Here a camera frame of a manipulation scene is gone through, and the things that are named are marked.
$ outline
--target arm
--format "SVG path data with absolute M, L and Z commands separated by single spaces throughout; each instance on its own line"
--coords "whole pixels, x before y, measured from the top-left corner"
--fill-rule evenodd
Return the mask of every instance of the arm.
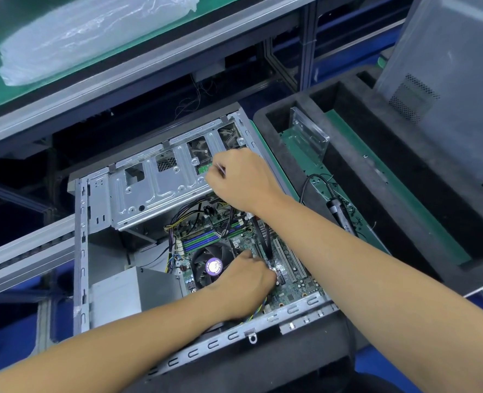
M 183 299 L 77 335 L 0 373 L 0 392 L 119 392 L 210 326 L 263 302 L 276 274 L 250 251 Z
M 425 392 L 483 392 L 483 310 L 283 194 L 249 150 L 214 157 L 217 195 L 269 224 L 356 327 Z

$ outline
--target perforated vent holes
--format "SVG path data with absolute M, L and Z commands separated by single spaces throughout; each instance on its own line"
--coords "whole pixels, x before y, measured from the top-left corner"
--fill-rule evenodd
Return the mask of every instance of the perforated vent holes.
M 156 164 L 158 165 L 158 171 L 163 172 L 172 167 L 178 165 L 174 153 L 172 150 L 166 151 L 156 156 Z
M 412 74 L 407 74 L 389 100 L 389 105 L 408 121 L 418 124 L 439 99 L 439 94 Z

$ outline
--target motherboard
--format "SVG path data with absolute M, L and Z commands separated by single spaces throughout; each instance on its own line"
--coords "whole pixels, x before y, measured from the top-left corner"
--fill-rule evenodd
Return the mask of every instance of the motherboard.
M 248 249 L 277 275 L 276 287 L 259 312 L 273 311 L 314 292 L 323 293 L 273 229 L 214 194 L 187 205 L 173 220 L 175 223 L 166 226 L 172 237 L 166 272 L 179 268 L 188 292 L 214 282 L 236 256 Z

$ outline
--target plastic bag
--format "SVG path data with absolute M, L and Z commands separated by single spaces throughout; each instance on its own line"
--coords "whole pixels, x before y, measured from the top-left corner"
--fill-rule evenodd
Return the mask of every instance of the plastic bag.
M 0 44 L 0 76 L 24 85 L 112 51 L 196 11 L 199 0 L 75 0 Z

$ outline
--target person's left hand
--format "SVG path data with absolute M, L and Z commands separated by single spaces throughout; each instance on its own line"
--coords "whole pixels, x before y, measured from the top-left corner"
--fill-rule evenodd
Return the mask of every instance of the person's left hand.
M 242 252 L 207 289 L 214 290 L 223 320 L 243 318 L 262 304 L 276 285 L 276 273 L 263 259 Z

